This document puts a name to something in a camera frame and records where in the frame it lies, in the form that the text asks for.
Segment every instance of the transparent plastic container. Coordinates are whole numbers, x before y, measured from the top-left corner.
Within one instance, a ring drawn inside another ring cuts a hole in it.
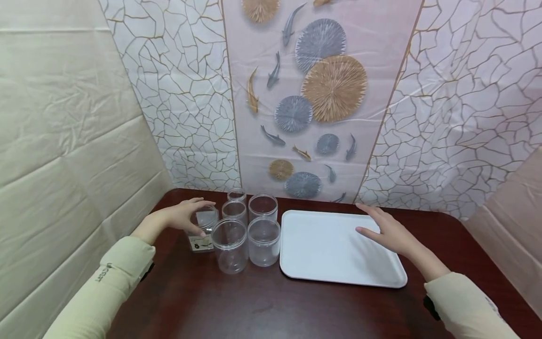
[[[268,267],[276,263],[280,253],[280,226],[276,220],[262,216],[248,226],[250,261]]]
[[[256,194],[248,201],[249,221],[265,216],[276,220],[279,214],[279,203],[269,194]]]
[[[241,187],[235,187],[228,191],[228,201],[238,201],[247,204],[247,193]]]
[[[227,201],[222,206],[222,218],[233,218],[248,226],[247,206],[241,201]]]
[[[218,268],[226,274],[236,274],[247,267],[247,227],[237,219],[222,219],[211,233]]]
[[[214,206],[205,206],[192,213],[190,221],[205,232],[205,236],[188,234],[192,252],[205,253],[214,251],[211,232],[218,223],[218,209]]]

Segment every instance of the dark red tabletop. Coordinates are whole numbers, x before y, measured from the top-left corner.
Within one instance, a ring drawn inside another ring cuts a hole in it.
[[[216,201],[219,209],[226,201],[225,193],[175,189],[155,210],[196,196]],[[278,201],[279,221],[290,209],[363,214],[347,204]],[[540,338],[540,319],[459,221],[442,213],[386,211],[484,290],[521,338]],[[452,338],[423,307],[423,277],[402,257],[409,281],[393,290],[293,280],[279,263],[249,263],[229,276],[214,253],[192,253],[185,234],[174,229],[155,246],[153,271],[121,307],[108,338]]]

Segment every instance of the light green sleeve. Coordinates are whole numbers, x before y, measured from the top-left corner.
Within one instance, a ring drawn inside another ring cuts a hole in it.
[[[155,248],[139,238],[120,239],[60,312],[44,339],[105,338],[117,311],[146,272],[154,253]]]
[[[491,299],[466,276],[448,273],[426,283],[425,290],[456,339],[519,339]]]

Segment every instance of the rectangular tray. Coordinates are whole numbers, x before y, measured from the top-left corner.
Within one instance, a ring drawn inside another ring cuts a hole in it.
[[[282,215],[280,268],[295,279],[398,289],[407,284],[399,256],[358,234],[380,233],[368,215],[289,210]]]

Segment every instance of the right hand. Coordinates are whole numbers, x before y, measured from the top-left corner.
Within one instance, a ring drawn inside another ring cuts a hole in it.
[[[423,247],[412,233],[389,213],[378,207],[369,207],[360,203],[356,204],[356,207],[369,214],[380,227],[380,234],[364,227],[356,227],[356,232],[359,234],[379,243],[390,251],[406,257],[421,246]]]

